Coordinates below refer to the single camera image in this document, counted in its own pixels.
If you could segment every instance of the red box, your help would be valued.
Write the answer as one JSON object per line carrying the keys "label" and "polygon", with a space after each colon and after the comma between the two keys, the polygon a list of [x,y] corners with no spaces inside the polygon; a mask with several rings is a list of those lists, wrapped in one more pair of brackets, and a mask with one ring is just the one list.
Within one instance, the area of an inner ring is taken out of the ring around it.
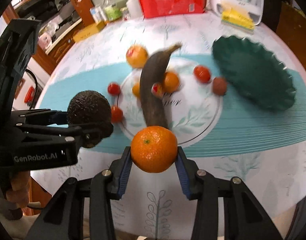
{"label": "red box", "polygon": [[145,18],[203,13],[205,0],[139,0]]}

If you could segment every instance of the black cable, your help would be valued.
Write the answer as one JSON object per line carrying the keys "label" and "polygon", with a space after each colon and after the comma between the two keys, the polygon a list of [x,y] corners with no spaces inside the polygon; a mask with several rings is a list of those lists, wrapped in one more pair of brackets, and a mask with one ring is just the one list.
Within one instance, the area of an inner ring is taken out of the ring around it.
{"label": "black cable", "polygon": [[36,98],[37,89],[38,89],[38,82],[37,82],[36,76],[34,75],[34,73],[33,73],[32,71],[30,71],[29,69],[26,69],[25,72],[27,72],[28,74],[30,74],[30,75],[32,76],[32,78],[34,79],[34,81],[35,81],[35,93],[34,93],[34,98],[33,98],[32,104],[31,104],[30,107],[29,107],[29,110],[30,110],[30,109],[32,109],[33,103],[34,103],[35,98]]}
{"label": "black cable", "polygon": [[30,209],[43,210],[43,208],[39,208],[39,207],[32,207],[32,206],[30,206],[30,205],[28,205],[27,207],[28,207],[28,208],[30,208]]}

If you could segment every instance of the white bottle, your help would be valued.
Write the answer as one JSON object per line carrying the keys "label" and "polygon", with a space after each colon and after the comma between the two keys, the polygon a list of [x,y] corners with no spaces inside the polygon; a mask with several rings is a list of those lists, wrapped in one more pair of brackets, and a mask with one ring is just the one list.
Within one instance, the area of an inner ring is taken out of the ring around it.
{"label": "white bottle", "polygon": [[142,8],[139,0],[127,0],[126,6],[131,19],[143,17]]}

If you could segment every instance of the green plate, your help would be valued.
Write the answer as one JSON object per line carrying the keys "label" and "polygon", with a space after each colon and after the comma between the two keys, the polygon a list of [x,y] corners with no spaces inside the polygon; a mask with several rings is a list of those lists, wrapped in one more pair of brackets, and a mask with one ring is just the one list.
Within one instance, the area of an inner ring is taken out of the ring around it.
{"label": "green plate", "polygon": [[292,76],[262,44],[236,36],[220,37],[213,43],[213,58],[226,80],[261,108],[284,111],[293,106]]}

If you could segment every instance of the human hand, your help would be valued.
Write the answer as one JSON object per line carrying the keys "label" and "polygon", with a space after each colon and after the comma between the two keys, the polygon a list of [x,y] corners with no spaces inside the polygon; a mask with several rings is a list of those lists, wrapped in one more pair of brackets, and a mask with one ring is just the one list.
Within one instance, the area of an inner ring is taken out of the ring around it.
{"label": "human hand", "polygon": [[24,208],[29,203],[30,171],[21,171],[11,178],[12,189],[6,192],[9,202],[16,203],[19,208]]}

